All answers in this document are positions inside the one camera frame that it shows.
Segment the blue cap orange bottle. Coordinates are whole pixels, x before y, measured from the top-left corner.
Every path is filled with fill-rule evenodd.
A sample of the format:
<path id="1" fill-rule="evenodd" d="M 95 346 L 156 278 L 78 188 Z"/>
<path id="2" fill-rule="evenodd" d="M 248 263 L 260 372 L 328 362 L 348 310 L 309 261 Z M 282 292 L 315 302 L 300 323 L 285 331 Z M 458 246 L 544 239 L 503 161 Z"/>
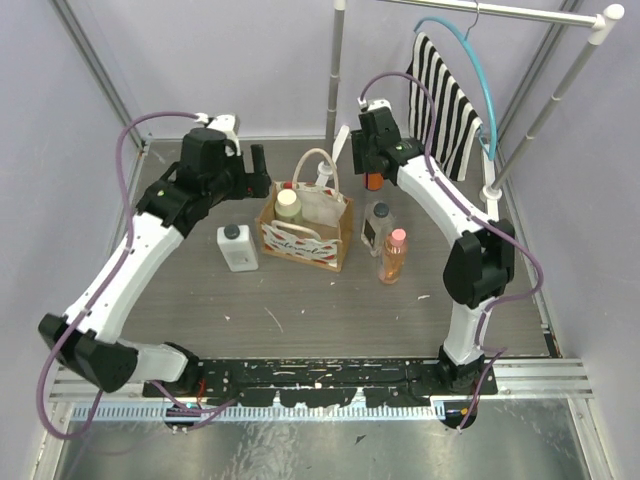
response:
<path id="1" fill-rule="evenodd" d="M 380 173 L 366 173 L 363 176 L 364 187 L 369 191 L 379 191 L 383 188 L 385 179 Z"/>

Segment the white bottle grey cap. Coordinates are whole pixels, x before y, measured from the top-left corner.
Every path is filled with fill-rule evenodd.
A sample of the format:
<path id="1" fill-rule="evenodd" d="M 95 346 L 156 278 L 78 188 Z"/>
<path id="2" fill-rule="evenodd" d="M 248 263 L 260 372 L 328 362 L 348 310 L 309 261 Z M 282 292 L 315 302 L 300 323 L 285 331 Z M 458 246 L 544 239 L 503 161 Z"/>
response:
<path id="1" fill-rule="evenodd" d="M 259 268 L 257 250 L 248 225 L 221 226 L 217 229 L 216 240 L 231 272 L 248 272 Z"/>

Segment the clear bottle grey cap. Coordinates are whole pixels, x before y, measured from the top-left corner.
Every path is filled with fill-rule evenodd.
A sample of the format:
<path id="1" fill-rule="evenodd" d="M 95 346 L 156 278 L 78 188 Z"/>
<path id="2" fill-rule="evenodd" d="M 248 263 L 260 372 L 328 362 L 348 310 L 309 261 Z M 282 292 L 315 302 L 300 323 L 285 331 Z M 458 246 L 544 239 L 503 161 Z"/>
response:
<path id="1" fill-rule="evenodd" d="M 395 218 L 386 202 L 375 201 L 365 207 L 361 241 L 372 257 L 378 257 L 386 237 L 392 232 Z"/>

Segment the pink cap lotion bottle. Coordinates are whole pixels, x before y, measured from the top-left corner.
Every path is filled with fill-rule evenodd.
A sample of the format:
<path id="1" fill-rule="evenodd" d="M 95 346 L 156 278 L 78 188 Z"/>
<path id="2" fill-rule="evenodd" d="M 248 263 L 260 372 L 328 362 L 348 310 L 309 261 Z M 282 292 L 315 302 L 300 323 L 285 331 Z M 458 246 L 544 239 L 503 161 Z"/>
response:
<path id="1" fill-rule="evenodd" d="M 400 277 L 408 251 L 408 236 L 403 228 L 392 230 L 385 238 L 378 264 L 378 278 L 394 284 Z"/>

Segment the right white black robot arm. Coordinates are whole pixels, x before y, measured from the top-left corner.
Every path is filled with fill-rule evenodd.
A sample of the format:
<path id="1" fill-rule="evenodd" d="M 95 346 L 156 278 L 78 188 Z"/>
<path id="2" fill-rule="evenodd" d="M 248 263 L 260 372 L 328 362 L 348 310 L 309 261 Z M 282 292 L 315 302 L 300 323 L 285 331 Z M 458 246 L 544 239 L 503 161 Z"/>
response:
<path id="1" fill-rule="evenodd" d="M 378 173 L 408 194 L 450 247 L 443 282 L 452 314 L 436 371 L 444 390 L 462 393 L 483 370 L 481 344 L 491 303 L 514 278 L 513 225 L 495 221 L 475 207 L 418 140 L 402 137 L 388 101 L 361 101 L 359 122 L 352 133 L 355 173 Z"/>

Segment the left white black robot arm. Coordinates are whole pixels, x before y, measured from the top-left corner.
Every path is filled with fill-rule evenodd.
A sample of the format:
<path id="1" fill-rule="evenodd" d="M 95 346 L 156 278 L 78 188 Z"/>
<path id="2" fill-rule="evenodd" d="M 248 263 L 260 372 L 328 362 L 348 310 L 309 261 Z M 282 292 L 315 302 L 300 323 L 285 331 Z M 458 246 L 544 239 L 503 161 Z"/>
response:
<path id="1" fill-rule="evenodd" d="M 121 332 L 156 271 L 214 206 L 270 192 L 261 145 L 252 146 L 253 169 L 245 169 L 236 115 L 199 113 L 195 121 L 182 139 L 179 160 L 139 199 L 132 232 L 80 298 L 38 325 L 55 359 L 105 393 L 150 380 L 163 381 L 178 396 L 197 390 L 194 354 L 173 343 L 128 342 Z"/>

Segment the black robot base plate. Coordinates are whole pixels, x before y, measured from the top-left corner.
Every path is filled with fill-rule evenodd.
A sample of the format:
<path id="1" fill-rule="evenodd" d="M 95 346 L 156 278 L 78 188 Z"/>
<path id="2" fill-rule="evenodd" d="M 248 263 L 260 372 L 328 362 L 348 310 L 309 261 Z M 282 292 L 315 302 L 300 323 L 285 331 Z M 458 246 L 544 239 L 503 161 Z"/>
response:
<path id="1" fill-rule="evenodd" d="M 187 384 L 164 387 L 211 406 L 237 400 L 245 407 L 346 407 L 361 394 L 368 408 L 413 407 L 434 396 L 471 395 L 481 372 L 454 380 L 438 361 L 423 358 L 216 359 L 200 361 Z"/>

